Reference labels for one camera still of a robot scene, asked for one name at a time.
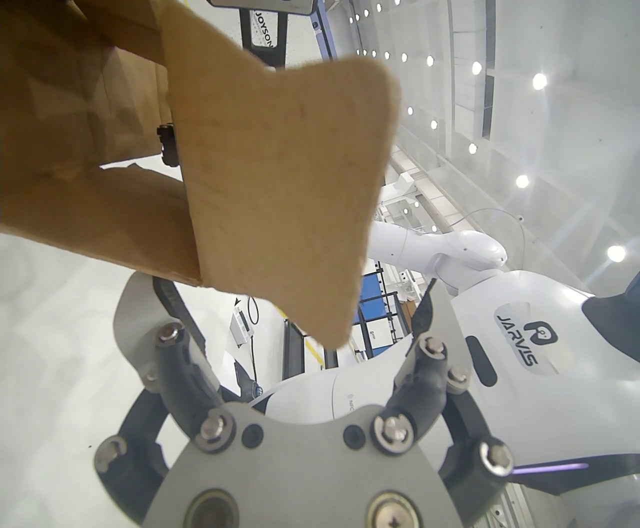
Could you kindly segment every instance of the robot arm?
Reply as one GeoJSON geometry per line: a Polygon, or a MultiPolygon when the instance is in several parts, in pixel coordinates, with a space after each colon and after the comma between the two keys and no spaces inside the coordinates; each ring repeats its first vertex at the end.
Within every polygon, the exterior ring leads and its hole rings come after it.
{"type": "Polygon", "coordinates": [[[499,268],[507,261],[504,247],[485,233],[422,234],[378,221],[369,231],[367,256],[439,278],[452,295],[499,275],[499,268]]]}

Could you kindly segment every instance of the white floor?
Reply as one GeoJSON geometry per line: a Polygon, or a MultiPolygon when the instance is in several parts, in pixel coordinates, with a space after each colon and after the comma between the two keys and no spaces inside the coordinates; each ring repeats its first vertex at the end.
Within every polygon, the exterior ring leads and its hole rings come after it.
{"type": "MultiPolygon", "coordinates": [[[[113,339],[128,269],[0,236],[0,526],[129,523],[93,472],[141,390],[113,339]]],[[[235,296],[180,287],[212,363],[222,365],[235,296]]],[[[161,434],[171,463],[185,439],[161,434]]]]}

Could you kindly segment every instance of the purple led light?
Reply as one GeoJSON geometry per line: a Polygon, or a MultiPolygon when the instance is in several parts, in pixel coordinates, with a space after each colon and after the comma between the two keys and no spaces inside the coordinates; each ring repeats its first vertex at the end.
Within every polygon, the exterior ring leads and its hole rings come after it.
{"type": "Polygon", "coordinates": [[[553,471],[569,471],[572,469],[587,469],[589,464],[580,462],[576,464],[562,464],[558,466],[518,467],[513,470],[514,475],[530,475],[532,473],[552,473],[553,471]]]}

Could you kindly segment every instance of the cardboard box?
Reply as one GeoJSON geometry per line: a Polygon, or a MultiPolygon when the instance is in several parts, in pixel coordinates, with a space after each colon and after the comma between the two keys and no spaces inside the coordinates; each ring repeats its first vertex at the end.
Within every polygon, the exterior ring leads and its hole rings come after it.
{"type": "Polygon", "coordinates": [[[381,66],[271,72],[176,0],[7,0],[0,24],[1,230],[346,342],[398,114],[381,66]],[[170,120],[184,185],[99,168],[158,153],[170,120]]]}

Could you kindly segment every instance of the cable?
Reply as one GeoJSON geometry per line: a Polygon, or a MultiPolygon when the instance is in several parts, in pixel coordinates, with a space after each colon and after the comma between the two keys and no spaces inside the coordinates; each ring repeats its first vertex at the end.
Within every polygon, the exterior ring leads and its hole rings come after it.
{"type": "MultiPolygon", "coordinates": [[[[249,317],[249,321],[251,321],[252,325],[255,326],[256,324],[258,324],[258,321],[260,321],[260,309],[258,308],[258,303],[256,302],[255,297],[250,295],[246,300],[246,314],[249,317]],[[253,304],[255,306],[255,321],[251,317],[251,301],[253,301],[253,304]]],[[[255,356],[253,355],[253,335],[251,336],[251,364],[253,365],[253,380],[258,383],[258,374],[255,371],[255,356]]]]}
{"type": "Polygon", "coordinates": [[[498,212],[503,212],[504,214],[508,214],[516,222],[518,222],[518,226],[520,227],[520,233],[522,234],[522,265],[520,266],[520,269],[524,270],[524,257],[525,257],[525,251],[526,251],[526,248],[527,248],[527,239],[526,239],[526,237],[524,235],[524,228],[522,227],[522,220],[520,220],[520,218],[522,218],[522,217],[515,216],[514,214],[511,214],[509,211],[505,211],[504,209],[498,209],[497,207],[482,207],[481,209],[476,209],[475,211],[471,211],[471,212],[467,213],[462,218],[460,218],[460,220],[456,220],[453,224],[450,224],[449,227],[453,227],[456,224],[459,224],[460,222],[462,222],[463,220],[467,219],[472,214],[475,214],[475,213],[480,212],[480,211],[498,211],[498,212]]]}

